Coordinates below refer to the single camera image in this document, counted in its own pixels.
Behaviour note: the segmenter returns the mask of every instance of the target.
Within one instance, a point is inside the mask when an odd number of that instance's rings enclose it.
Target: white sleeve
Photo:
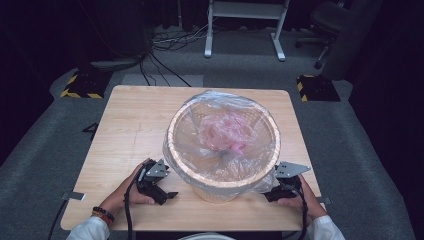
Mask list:
[[[340,229],[334,224],[330,216],[315,219],[308,227],[308,235],[312,240],[344,240]]]
[[[67,240],[106,240],[110,232],[105,221],[99,217],[90,217],[72,229]]]

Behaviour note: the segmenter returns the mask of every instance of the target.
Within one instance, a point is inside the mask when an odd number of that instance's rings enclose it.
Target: white object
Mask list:
[[[261,3],[240,3],[240,2],[220,2],[209,0],[208,12],[208,34],[206,37],[205,57],[212,56],[212,24],[213,17],[236,17],[236,18],[259,18],[277,19],[277,32],[271,33],[277,57],[280,61],[286,60],[283,48],[279,41],[284,19],[290,0],[285,0],[284,4],[261,4]]]

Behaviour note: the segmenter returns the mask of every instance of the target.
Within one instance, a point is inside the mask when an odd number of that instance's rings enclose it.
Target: table leg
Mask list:
[[[280,43],[280,34],[281,29],[283,28],[284,19],[286,18],[287,9],[289,7],[290,0],[285,0],[283,8],[281,10],[280,19],[278,20],[277,32],[271,33],[272,42],[274,43],[275,51],[277,52],[277,57],[280,61],[285,61],[286,56],[284,55],[283,48]]]
[[[209,0],[209,11],[208,11],[208,34],[206,36],[205,46],[205,57],[209,58],[212,56],[212,24],[213,24],[213,0]]]

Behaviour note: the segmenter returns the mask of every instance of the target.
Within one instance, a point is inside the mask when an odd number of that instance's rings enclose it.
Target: wooden table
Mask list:
[[[165,132],[175,112],[193,95],[210,88],[117,86],[113,89],[74,191],[85,193],[83,201],[70,200],[61,227],[70,230],[91,215],[97,206],[150,157],[163,158]],[[281,132],[280,160],[311,166],[308,152],[290,101],[283,90],[213,89],[257,101],[274,117]],[[280,231],[300,230],[301,214],[268,203],[259,193],[214,204],[200,199],[171,168],[159,186],[179,192],[164,205],[131,206],[133,229],[139,231]],[[317,196],[313,172],[303,174]],[[126,230],[125,211],[112,226]]]

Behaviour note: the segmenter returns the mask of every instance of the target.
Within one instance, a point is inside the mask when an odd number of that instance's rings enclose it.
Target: pink object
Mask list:
[[[201,120],[200,143],[211,150],[233,150],[243,154],[245,145],[252,142],[254,133],[244,117],[234,112],[211,114]]]

